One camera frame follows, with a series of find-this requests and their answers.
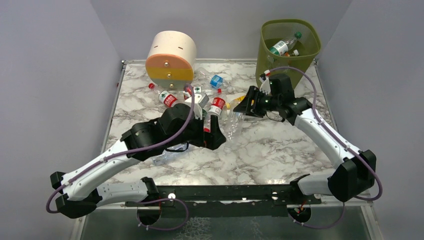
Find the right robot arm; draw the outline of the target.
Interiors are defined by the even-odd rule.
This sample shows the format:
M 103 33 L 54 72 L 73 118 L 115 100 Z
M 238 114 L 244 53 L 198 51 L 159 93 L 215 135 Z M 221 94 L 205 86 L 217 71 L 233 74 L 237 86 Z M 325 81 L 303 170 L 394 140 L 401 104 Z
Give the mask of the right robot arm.
M 288 75 L 266 75 L 260 87 L 249 87 L 244 99 L 233 110 L 257 118 L 268 112 L 278 112 L 328 157 L 335 168 L 333 173 L 307 174 L 290 182 L 297 197 L 319 194 L 347 202 L 374 185 L 376 155 L 351 145 L 326 123 L 309 100 L 296 97 Z

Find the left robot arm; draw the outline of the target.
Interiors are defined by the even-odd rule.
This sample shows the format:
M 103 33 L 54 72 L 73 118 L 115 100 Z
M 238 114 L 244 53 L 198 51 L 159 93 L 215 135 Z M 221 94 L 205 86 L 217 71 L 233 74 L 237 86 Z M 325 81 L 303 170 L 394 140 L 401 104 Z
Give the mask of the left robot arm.
M 79 169 L 52 173 L 54 193 L 48 202 L 55 203 L 57 213 L 71 219 L 112 203 L 150 203 L 160 196 L 152 178 L 143 177 L 130 183 L 108 183 L 108 180 L 170 147 L 188 144 L 216 150 L 225 141 L 217 116 L 197 119 L 188 105 L 178 103 L 158 118 L 134 124 L 108 150 Z

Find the red white label water bottle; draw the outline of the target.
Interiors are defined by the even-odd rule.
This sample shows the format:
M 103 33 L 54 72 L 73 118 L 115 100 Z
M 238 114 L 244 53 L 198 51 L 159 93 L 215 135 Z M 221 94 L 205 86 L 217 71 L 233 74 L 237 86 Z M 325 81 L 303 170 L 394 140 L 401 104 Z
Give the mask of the red white label water bottle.
M 205 121 L 208 125 L 211 123 L 212 116 L 216 116 L 218 118 L 221 117 L 221 114 L 223 112 L 223 109 L 226 107 L 226 104 L 226 96 L 223 93 L 220 93 L 213 98 L 205 117 Z

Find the orange label tea bottle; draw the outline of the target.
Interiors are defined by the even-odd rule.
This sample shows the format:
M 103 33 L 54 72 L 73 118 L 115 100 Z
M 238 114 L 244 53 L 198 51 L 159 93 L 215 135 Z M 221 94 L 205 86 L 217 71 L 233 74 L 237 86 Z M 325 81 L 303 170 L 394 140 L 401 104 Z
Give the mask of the orange label tea bottle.
M 284 57 L 297 57 L 299 56 L 299 51 L 297 49 L 293 50 L 293 51 L 287 51 L 283 54 Z

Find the green cap water bottle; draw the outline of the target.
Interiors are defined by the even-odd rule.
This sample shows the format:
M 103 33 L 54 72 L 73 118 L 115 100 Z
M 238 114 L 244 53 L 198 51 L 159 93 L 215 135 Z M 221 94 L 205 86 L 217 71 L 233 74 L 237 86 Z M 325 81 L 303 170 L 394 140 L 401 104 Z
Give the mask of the green cap water bottle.
M 298 31 L 293 36 L 278 41 L 268 50 L 274 55 L 283 56 L 283 54 L 291 50 L 301 38 L 302 33 Z

